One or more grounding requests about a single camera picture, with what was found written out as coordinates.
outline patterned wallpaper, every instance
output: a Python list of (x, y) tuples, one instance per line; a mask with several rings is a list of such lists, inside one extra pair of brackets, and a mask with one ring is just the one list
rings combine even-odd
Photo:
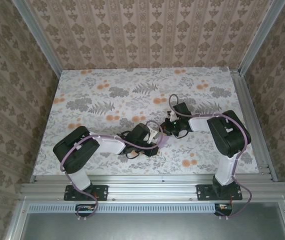
[(245, 79), (274, 167), (285, 181), (285, 6)]
[(0, 0), (0, 239), (28, 182), (57, 77), (10, 0)]
[(272, 0), (26, 0), (65, 70), (237, 68)]

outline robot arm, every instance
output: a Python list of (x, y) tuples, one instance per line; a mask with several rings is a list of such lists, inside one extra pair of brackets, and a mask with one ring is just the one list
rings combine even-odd
[(124, 154), (127, 156), (127, 154), (135, 151), (137, 153), (143, 152), (146, 156), (151, 157), (158, 152), (159, 148), (155, 145), (160, 134), (142, 123), (138, 124), (132, 131), (107, 137), (95, 135), (95, 133), (89, 132), (85, 126), (80, 126), (57, 143), (53, 148), (53, 152), (58, 160), (62, 162), (73, 146), (88, 136), (95, 136), (78, 145), (63, 164), (65, 172), (76, 187), (82, 191), (90, 192), (93, 184), (85, 172), (84, 165), (94, 153)]
[(192, 117), (184, 102), (173, 106), (177, 114), (168, 111), (168, 118), (161, 124), (163, 132), (179, 137), (181, 131), (187, 132), (211, 132), (215, 145), (223, 155), (219, 161), (219, 167), (215, 174), (215, 184), (227, 186), (233, 182), (233, 169), (237, 154), (244, 148), (245, 140), (241, 130), (226, 117), (235, 121), (245, 132), (247, 143), (250, 144), (251, 136), (245, 126), (239, 120), (234, 111), (228, 110), (221, 115)]

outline gray panel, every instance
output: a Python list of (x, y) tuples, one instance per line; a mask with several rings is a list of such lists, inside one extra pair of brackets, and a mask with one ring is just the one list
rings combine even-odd
[(29, 214), (22, 240), (285, 240), (277, 203), (251, 203), (235, 218), (208, 213)]

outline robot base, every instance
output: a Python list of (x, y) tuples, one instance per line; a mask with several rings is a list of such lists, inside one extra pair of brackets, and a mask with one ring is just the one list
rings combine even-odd
[(243, 200), (241, 187), (235, 182), (222, 186), (213, 176), (212, 184), (199, 184), (196, 186), (198, 201), (212, 200)]

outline floral patterned surface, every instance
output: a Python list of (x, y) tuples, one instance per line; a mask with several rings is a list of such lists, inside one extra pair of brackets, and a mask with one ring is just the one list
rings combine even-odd
[[(132, 130), (139, 122), (161, 124), (173, 93), (192, 113), (234, 110), (243, 119), (227, 67), (63, 71), (34, 175), (63, 174), (53, 147), (78, 126), (113, 135)], [(171, 137), (153, 157), (95, 153), (85, 169), (89, 175), (214, 174), (221, 157), (209, 132), (192, 132), (182, 139)], [(237, 172), (258, 172), (251, 146)]]

